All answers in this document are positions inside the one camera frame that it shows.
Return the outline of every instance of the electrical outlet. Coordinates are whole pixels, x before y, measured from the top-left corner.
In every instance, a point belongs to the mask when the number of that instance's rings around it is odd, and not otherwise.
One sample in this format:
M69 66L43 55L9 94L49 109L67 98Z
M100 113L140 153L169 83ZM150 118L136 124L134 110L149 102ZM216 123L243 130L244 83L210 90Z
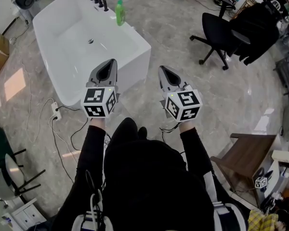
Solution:
M61 112L58 108L59 108L58 103L53 102L52 103L53 117L55 117L55 116L58 117L55 121L59 121L62 118Z

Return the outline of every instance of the sleeve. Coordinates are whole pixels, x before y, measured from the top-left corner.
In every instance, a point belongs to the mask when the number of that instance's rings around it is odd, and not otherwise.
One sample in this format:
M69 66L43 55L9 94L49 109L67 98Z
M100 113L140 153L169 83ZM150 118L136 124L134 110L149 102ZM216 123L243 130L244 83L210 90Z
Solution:
M104 138L104 130L89 126L79 156L75 182L52 224L52 231L71 230L75 218L90 210L92 192L86 180L86 170L91 174L95 189L100 189L103 181Z
M212 163L195 128L181 133L188 171L200 179L208 172L213 172Z

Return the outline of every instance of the white bathtub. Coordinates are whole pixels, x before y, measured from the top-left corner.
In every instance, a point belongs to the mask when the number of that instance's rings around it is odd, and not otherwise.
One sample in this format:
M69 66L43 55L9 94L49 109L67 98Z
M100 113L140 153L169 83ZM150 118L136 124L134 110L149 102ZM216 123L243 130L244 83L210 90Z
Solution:
M97 5L55 0L33 19L49 77L66 106L79 105L91 71L105 60L118 62L119 93L147 75L151 46L129 24L118 26L112 10Z

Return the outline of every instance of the green bottle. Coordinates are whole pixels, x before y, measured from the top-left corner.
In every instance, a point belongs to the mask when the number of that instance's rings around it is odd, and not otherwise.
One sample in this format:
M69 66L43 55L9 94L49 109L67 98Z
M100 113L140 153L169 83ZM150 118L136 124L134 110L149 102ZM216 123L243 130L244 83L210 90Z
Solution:
M117 25L121 26L125 22L125 9L122 5L123 1L119 0L118 4L116 5L116 17L117 17Z

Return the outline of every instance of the gray tile floor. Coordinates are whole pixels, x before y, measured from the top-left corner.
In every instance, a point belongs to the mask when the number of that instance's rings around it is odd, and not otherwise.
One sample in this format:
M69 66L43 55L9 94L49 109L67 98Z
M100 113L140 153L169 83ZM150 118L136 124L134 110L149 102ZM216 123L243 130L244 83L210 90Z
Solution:
M116 1L108 0L111 9L114 9ZM218 9L212 0L199 1L208 8ZM189 37L192 34L204 37L202 13L217 15L218 11L209 11L194 0L123 2L127 10L127 22L152 46L152 54L146 81L136 84L121 95L115 112L107 120L108 133L112 134L125 117L132 117L139 127L146 126L151 139L161 140L159 127L171 128L175 125L174 121L166 119L159 103L162 100L157 75L160 65L171 66L186 74L201 92L204 108L195 126L210 156L219 155L231 147L229 136L233 132L278 133L285 100L280 81L273 72L274 56L267 52L249 66L233 56L229 70L223 71L221 60L213 53L204 65L199 65L198 60L210 48L195 40L191 42ZM17 21L6 37L20 35L24 29L24 24ZM32 98L27 136L30 81ZM24 88L7 100L7 89L11 82L15 87L23 84ZM30 142L36 137L39 113L48 98L59 102L42 61L33 26L30 26L18 38L8 62L0 72L0 126L4 128L15 152L27 148L25 154L17 156L25 166L27 178L46 169L46 173L37 180L42 186L25 194L25 197L29 199L37 196L41 209L52 216L62 205L72 182L62 168L52 130L48 126L52 101L47 102L41 113L39 136L34 143ZM78 155L75 154L76 160L68 156L69 150L74 151L70 136L81 128L86 117L82 111L64 109L62 115L62 120L55 123L54 129L67 141L69 149L64 142L58 138L56 140L64 165L70 176L74 177ZM73 137L74 146L78 149L82 146L87 127ZM166 135L166 141L174 149L183 151L177 130Z

